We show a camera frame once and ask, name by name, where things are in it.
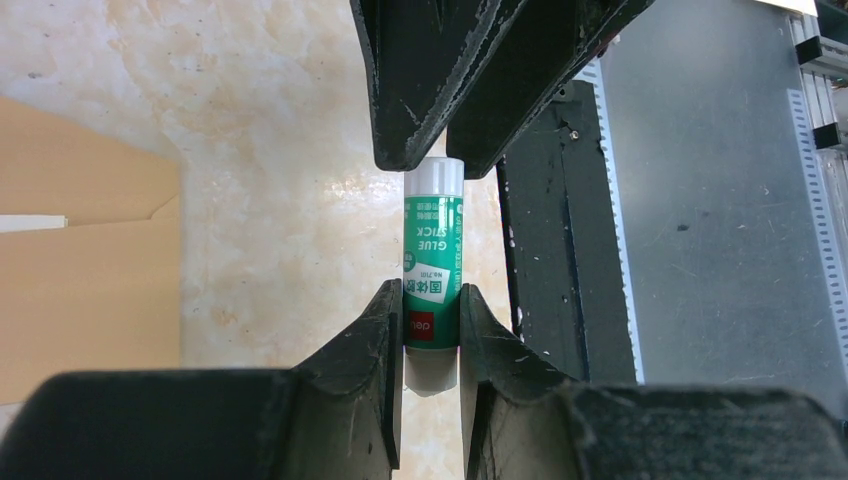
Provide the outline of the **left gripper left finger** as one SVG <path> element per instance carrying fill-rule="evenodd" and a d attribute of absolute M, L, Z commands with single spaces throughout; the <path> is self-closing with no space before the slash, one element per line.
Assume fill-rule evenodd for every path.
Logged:
<path fill-rule="evenodd" d="M 289 369 L 66 372 L 1 442 L 5 479 L 388 479 L 400 465 L 402 288 Z"/>

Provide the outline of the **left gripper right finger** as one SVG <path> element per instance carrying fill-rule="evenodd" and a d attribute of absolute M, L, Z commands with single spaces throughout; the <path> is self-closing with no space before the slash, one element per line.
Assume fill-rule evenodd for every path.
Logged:
<path fill-rule="evenodd" d="M 469 479 L 843 479 L 843 425 L 785 389 L 598 385 L 564 374 L 459 297 Z"/>

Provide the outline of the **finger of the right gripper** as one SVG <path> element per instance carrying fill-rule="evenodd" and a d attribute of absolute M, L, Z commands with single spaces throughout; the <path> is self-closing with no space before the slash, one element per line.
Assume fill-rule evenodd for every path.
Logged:
<path fill-rule="evenodd" d="M 650 0 L 524 4 L 447 129 L 447 154 L 481 179 L 556 92 L 637 16 Z"/>
<path fill-rule="evenodd" d="M 501 0 L 351 1 L 378 169 L 418 167 L 524 7 Z"/>

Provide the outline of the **green white glue stick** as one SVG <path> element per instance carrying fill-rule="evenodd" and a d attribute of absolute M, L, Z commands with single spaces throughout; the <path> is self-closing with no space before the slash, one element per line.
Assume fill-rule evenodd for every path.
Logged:
<path fill-rule="evenodd" d="M 457 384 L 464 163 L 427 157 L 405 173 L 403 213 L 405 382 L 429 397 Z"/>

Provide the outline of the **brown kraft envelope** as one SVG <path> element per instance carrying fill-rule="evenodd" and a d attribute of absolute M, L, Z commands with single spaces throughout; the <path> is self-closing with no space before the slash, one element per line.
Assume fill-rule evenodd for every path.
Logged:
<path fill-rule="evenodd" d="M 179 364 L 174 162 L 6 98 L 1 212 L 57 220 L 1 235 L 3 403 L 66 371 Z"/>

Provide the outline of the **cream paper letter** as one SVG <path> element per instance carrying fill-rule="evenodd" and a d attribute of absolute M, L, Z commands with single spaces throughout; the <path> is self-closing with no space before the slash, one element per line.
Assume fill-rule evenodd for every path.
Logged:
<path fill-rule="evenodd" d="M 63 215 L 14 214 L 0 217 L 1 233 L 61 229 L 67 226 L 68 220 Z"/>

